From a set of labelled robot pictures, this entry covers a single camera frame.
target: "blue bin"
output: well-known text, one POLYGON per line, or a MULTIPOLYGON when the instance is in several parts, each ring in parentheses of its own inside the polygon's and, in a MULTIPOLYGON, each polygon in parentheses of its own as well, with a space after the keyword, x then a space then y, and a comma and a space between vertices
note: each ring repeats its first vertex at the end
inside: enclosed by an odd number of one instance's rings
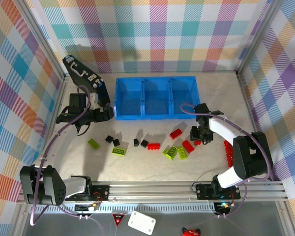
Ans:
POLYGON ((200 103, 194 76, 117 78, 114 101, 117 120, 188 119, 182 103, 200 103))

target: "plaid wall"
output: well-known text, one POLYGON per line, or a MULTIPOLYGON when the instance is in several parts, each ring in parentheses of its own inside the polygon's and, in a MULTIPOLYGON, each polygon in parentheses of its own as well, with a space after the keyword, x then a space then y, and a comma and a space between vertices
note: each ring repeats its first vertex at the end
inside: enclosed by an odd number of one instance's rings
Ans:
POLYGON ((0 0, 0 236, 7 235, 19 171, 41 152, 60 79, 12 0, 0 0))
POLYGON ((243 76, 257 127, 270 145, 274 173, 295 215, 295 0, 284 1, 243 76))
POLYGON ((59 60, 73 54, 106 73, 234 70, 271 1, 40 0, 41 11, 28 4, 59 60))

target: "red lego brick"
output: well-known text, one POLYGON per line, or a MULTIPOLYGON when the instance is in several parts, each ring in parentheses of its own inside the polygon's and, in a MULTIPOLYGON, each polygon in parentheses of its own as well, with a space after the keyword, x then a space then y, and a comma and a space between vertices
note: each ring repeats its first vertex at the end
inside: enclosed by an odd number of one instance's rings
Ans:
POLYGON ((148 150, 158 150, 160 148, 160 144, 147 144, 148 150))
POLYGON ((196 145, 196 146, 197 145, 200 145, 201 144, 201 141, 199 141, 199 140, 193 141, 193 144, 196 145))
POLYGON ((229 142, 224 140, 224 147, 225 147, 228 167, 230 168, 233 166, 233 146, 229 142))
POLYGON ((183 145, 183 147, 186 149, 186 151, 187 151, 188 153, 191 153, 191 152, 194 150, 193 146, 191 146, 191 144, 189 143, 188 140, 183 141, 183 142, 182 142, 182 145, 183 145))
POLYGON ((173 131, 169 136, 172 139, 175 139, 175 138, 177 138, 181 134, 182 134, 182 130, 181 129, 177 129, 177 130, 173 131))

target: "purple cable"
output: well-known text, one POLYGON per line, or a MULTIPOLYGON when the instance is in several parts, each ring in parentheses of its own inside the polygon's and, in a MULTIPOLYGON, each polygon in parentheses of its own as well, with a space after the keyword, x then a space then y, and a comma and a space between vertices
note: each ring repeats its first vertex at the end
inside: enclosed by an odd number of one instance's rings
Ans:
MULTIPOLYGON (((70 212, 68 212, 68 211, 66 211, 66 210, 64 210, 64 209, 62 209, 60 206, 58 206, 58 208, 59 208, 62 212, 66 213, 67 215, 73 216, 73 217, 75 217, 75 218, 80 218, 79 216, 77 216, 77 215, 75 215, 75 214, 72 214, 72 213, 70 213, 70 212)), ((100 224, 97 220, 95 220, 94 218, 88 217, 88 219, 94 221, 94 222, 99 226, 99 228, 100 228, 100 230, 101 230, 101 232, 102 232, 102 235, 104 236, 104 235, 105 235, 105 231, 104 231, 103 227, 101 226, 101 224, 100 224)))
POLYGON ((235 123, 231 122, 230 120, 228 120, 226 118, 223 118, 223 117, 220 117, 220 116, 217 116, 217 115, 213 115, 213 114, 209 114, 209 113, 192 113, 192 112, 188 112, 188 111, 186 111, 186 110, 183 109, 183 106, 189 106, 189 107, 192 107, 192 108, 194 108, 194 106, 191 105, 191 104, 188 104, 188 103, 181 104, 180 109, 181 109, 182 112, 184 112, 186 114, 195 115, 195 116, 210 116, 210 117, 218 118, 218 119, 220 119, 220 120, 222 120, 222 121, 230 124, 232 127, 236 128, 237 130, 239 130, 240 132, 242 132, 243 134, 245 134, 249 138, 251 138, 251 140, 259 148, 259 150, 261 151, 262 156, 264 157, 265 162, 266 162, 266 167, 267 167, 267 174, 266 174, 266 176, 264 178, 255 178, 255 177, 252 177, 252 178, 244 179, 243 181, 237 183, 236 184, 237 186, 239 186, 239 185, 241 185, 243 183, 246 183, 247 181, 251 181, 251 180, 265 181, 265 180, 268 180, 269 179, 270 172, 271 172, 269 159, 268 159, 268 157, 267 157, 266 152, 264 151, 264 149, 261 147, 261 145, 258 143, 258 141, 251 134, 249 134, 247 131, 243 130, 238 125, 236 125, 235 123))
POLYGON ((33 199, 33 206, 32 206, 32 209, 31 209, 31 213, 30 213, 30 219, 29 219, 29 223, 30 225, 34 226, 37 221, 41 218, 41 216, 43 215, 43 213, 45 212, 45 210, 47 210, 48 206, 46 206, 43 211, 39 214, 39 216, 37 217, 36 220, 34 220, 34 215, 35 215, 35 209, 36 209, 36 204, 37 204, 37 198, 38 198, 38 188, 39 188, 39 180, 40 180, 40 176, 41 176, 41 172, 42 172, 42 169, 43 169, 43 165, 44 165, 44 162, 45 160, 47 159, 47 153, 49 152, 51 146, 53 145, 53 143, 55 142, 55 140, 57 139, 57 137, 60 136, 61 132, 64 131, 69 125, 72 125, 74 122, 76 122, 78 119, 80 119, 89 109, 90 107, 90 93, 89 93, 89 90, 86 86, 84 85, 80 85, 78 86, 77 90, 78 90, 78 93, 79 92, 79 89, 81 88, 84 88, 85 91, 87 92, 87 95, 88 95, 88 104, 87 104, 87 107, 82 111, 81 114, 79 114, 75 119, 73 119, 71 122, 69 122, 68 124, 66 124, 64 127, 62 127, 58 132, 57 134, 51 139, 51 141, 48 143, 47 147, 46 147, 46 150, 43 154, 43 159, 41 160, 41 163, 40 163, 40 166, 38 168, 38 172, 37 172, 37 176, 36 176, 36 182, 35 182, 35 191, 34 191, 34 199, 33 199))

